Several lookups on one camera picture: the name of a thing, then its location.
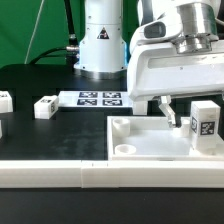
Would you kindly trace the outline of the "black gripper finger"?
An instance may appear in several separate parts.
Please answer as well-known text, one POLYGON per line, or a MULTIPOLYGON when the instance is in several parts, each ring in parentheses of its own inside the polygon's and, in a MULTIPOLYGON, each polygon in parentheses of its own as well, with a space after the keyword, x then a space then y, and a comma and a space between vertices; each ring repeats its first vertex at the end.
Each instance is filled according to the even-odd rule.
POLYGON ((159 109, 166 116, 166 118, 168 120, 168 125, 171 128, 174 128, 176 126, 176 118, 175 118, 175 112, 171 108, 170 103, 171 103, 170 96, 160 96, 159 97, 159 100, 158 100, 159 109))

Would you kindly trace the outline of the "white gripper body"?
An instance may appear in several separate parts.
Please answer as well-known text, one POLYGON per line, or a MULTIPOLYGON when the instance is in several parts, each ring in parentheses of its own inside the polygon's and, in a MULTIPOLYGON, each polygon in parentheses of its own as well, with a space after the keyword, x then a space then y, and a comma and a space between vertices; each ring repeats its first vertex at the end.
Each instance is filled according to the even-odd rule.
POLYGON ((170 42, 137 46, 127 90, 133 101, 224 91, 224 41, 213 43, 210 52, 190 54, 177 54, 170 42))

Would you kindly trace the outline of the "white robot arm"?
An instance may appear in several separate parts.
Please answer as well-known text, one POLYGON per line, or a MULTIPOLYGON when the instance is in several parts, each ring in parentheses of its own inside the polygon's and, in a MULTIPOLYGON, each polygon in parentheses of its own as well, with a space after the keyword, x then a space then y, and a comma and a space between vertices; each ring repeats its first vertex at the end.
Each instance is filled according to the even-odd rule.
POLYGON ((139 27, 121 37, 122 0, 85 0, 85 36, 74 68, 94 79, 127 71, 135 115, 156 100, 171 126, 173 98, 224 92, 224 40, 217 19, 222 0, 137 0, 139 27))

